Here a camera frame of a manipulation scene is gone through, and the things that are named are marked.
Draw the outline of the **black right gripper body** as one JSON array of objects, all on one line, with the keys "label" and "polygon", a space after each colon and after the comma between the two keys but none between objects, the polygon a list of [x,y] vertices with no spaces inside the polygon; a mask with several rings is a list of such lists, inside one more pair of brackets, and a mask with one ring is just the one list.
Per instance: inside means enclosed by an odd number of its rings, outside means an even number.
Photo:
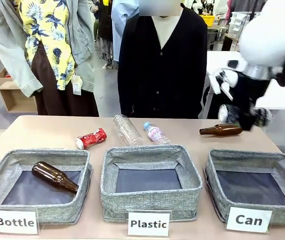
[{"label": "black right gripper body", "polygon": [[263,97],[270,84],[269,80],[259,80],[237,72],[237,83],[231,89],[232,106],[237,108],[237,122],[244,131],[254,126],[256,116],[254,108],[257,100]]}]

